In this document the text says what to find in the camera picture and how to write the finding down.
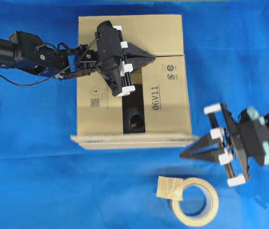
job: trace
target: cable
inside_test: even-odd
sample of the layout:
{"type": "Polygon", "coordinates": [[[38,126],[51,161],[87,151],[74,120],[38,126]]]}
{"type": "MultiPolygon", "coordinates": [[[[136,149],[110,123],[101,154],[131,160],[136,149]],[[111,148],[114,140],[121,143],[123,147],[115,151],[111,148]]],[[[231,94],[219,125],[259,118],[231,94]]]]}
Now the cable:
{"type": "Polygon", "coordinates": [[[66,45],[66,43],[64,42],[60,42],[58,45],[57,45],[57,50],[60,50],[60,46],[64,47],[66,50],[70,50],[70,48],[66,45]]]}
{"type": "Polygon", "coordinates": [[[2,75],[2,74],[0,74],[0,77],[1,77],[2,79],[6,80],[7,82],[9,82],[9,83],[11,83],[11,84],[13,84],[13,85],[15,85],[15,86],[18,86],[18,87],[30,87],[30,86],[35,86],[35,85],[44,83],[44,82],[50,80],[51,78],[54,78],[56,75],[59,75],[59,74],[63,73],[64,71],[66,71],[67,69],[71,68],[72,66],[78,64],[78,63],[81,61],[81,59],[87,54],[87,52],[88,52],[89,49],[92,47],[92,45],[93,45],[97,40],[99,40],[99,39],[100,39],[100,38],[95,38],[95,39],[89,44],[87,50],[83,53],[83,55],[79,58],[78,61],[76,61],[76,62],[70,64],[69,66],[67,66],[67,67],[65,67],[64,69],[62,69],[60,72],[58,72],[58,73],[56,73],[56,74],[52,75],[51,77],[48,77],[48,78],[46,78],[46,79],[44,79],[44,80],[41,80],[41,81],[38,81],[38,82],[35,82],[35,83],[31,83],[31,84],[18,84],[18,83],[15,83],[15,82],[9,80],[8,78],[6,78],[6,77],[5,77],[4,75],[2,75]]]}

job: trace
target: cardboard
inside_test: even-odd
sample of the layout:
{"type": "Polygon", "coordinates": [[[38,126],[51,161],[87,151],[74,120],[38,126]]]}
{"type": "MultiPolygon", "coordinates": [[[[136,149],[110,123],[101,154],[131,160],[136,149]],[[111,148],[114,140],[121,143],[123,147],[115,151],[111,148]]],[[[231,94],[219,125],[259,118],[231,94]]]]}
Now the cardboard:
{"type": "Polygon", "coordinates": [[[191,135],[184,57],[157,57],[142,76],[146,131],[191,135]]]}
{"type": "Polygon", "coordinates": [[[96,27],[103,21],[121,25],[123,40],[131,42],[155,56],[183,56],[181,15],[122,15],[79,17],[79,41],[95,39],[96,27]]]}
{"type": "Polygon", "coordinates": [[[122,26],[124,41],[156,56],[153,63],[131,73],[133,83],[143,85],[146,133],[123,134],[122,98],[113,97],[102,76],[92,73],[77,79],[77,136],[71,139],[86,149],[192,143],[181,15],[80,17],[79,43],[90,43],[96,27],[106,20],[122,26]]]}

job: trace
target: tape piece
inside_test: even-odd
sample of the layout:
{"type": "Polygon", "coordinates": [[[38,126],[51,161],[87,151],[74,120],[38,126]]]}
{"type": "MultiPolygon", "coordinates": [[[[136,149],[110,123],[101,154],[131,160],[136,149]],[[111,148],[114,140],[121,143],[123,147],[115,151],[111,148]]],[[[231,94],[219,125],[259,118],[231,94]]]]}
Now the tape piece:
{"type": "Polygon", "coordinates": [[[160,189],[157,190],[157,197],[170,199],[173,213],[183,224],[187,226],[204,226],[211,222],[218,212],[219,200],[217,192],[213,186],[205,180],[194,177],[183,180],[180,178],[159,176],[158,188],[160,189]],[[200,188],[206,197],[205,208],[196,216],[185,215],[180,207],[183,190],[190,186],[200,188]]]}
{"type": "Polygon", "coordinates": [[[181,201],[182,193],[183,179],[159,176],[157,197],[181,201]]]}

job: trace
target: blue backdrop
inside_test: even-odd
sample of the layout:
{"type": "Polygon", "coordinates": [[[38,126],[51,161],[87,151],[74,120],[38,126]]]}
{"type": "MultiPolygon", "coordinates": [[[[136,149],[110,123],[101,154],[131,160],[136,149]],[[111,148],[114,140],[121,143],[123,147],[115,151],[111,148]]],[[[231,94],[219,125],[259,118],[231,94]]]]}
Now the blue backdrop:
{"type": "MultiPolygon", "coordinates": [[[[203,107],[269,112],[269,0],[93,2],[0,0],[0,38],[14,30],[78,42],[78,16],[182,14],[193,132],[209,131],[203,107]]],[[[40,80],[1,70],[20,83],[40,80]]],[[[205,228],[269,228],[269,167],[229,188],[223,167],[179,160],[181,148],[85,151],[76,134],[76,81],[18,88],[0,78],[0,229],[186,228],[155,197],[158,175],[200,177],[220,199],[205,228]]]]}

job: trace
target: qr code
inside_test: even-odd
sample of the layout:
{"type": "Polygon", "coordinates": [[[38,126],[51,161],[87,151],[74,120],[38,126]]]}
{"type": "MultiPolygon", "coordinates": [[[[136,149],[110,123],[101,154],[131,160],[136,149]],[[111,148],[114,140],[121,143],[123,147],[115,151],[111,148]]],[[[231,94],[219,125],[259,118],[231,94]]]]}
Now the qr code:
{"type": "Polygon", "coordinates": [[[90,107],[99,107],[100,106],[100,99],[91,99],[90,100],[90,107]]]}

